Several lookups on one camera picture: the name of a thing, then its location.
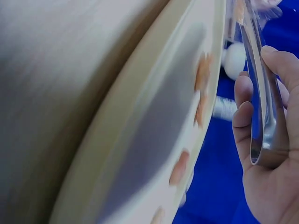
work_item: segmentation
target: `white plate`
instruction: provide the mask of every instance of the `white plate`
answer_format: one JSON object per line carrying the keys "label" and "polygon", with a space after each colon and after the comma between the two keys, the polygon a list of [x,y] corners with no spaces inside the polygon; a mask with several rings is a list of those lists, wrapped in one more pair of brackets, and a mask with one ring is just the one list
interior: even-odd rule
{"label": "white plate", "polygon": [[[123,68],[98,110],[56,202],[51,224],[149,224],[159,207],[171,223],[212,116],[220,71],[226,1],[172,0]],[[212,53],[201,129],[193,126],[195,73]],[[169,177],[182,149],[183,180]]]}

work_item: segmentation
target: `white ball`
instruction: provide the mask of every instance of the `white ball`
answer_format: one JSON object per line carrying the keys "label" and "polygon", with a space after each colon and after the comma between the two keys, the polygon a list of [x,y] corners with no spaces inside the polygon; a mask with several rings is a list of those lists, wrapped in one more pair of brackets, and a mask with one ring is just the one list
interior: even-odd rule
{"label": "white ball", "polygon": [[221,64],[229,78],[236,80],[244,70],[246,52],[243,43],[234,43],[223,51]]}

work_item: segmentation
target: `finger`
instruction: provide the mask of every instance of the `finger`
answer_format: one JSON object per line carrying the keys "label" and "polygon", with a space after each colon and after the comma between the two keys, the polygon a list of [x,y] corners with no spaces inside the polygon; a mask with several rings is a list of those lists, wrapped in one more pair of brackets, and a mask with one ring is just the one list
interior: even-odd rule
{"label": "finger", "polygon": [[261,55],[269,69],[280,76],[289,92],[299,85],[299,59],[294,54],[264,46]]}
{"label": "finger", "polygon": [[245,74],[247,73],[241,72],[235,82],[235,102],[238,108],[245,101],[250,101],[253,94],[252,81]]}
{"label": "finger", "polygon": [[240,105],[232,120],[235,143],[244,171],[251,167],[248,157],[250,152],[252,115],[253,106],[247,101]]}
{"label": "finger", "polygon": [[278,82],[280,95],[281,95],[281,99],[282,99],[282,102],[284,104],[284,107],[288,108],[288,101],[289,101],[290,93],[286,89],[285,85],[283,85],[283,83],[279,79],[277,80],[277,82]]}

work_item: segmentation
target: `metal tongs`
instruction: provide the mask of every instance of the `metal tongs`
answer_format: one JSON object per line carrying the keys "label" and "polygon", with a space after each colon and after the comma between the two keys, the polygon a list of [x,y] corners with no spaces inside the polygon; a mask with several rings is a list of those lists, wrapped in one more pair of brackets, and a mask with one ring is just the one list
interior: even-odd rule
{"label": "metal tongs", "polygon": [[256,10],[251,0],[239,0],[239,4],[243,4],[243,17],[237,21],[246,50],[249,77],[254,87],[251,162],[253,165],[274,169],[285,161],[289,153],[284,106],[277,77],[261,57],[265,43],[258,16],[252,16]]}

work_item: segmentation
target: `fingernail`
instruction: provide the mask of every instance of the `fingernail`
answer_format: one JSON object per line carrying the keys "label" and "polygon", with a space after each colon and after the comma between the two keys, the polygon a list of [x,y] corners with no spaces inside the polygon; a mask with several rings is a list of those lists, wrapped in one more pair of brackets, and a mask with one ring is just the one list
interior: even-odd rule
{"label": "fingernail", "polygon": [[274,51],[277,51],[274,47],[266,45],[266,46],[263,46],[263,48],[261,50],[261,54],[262,55],[268,55],[268,54],[271,54]]}

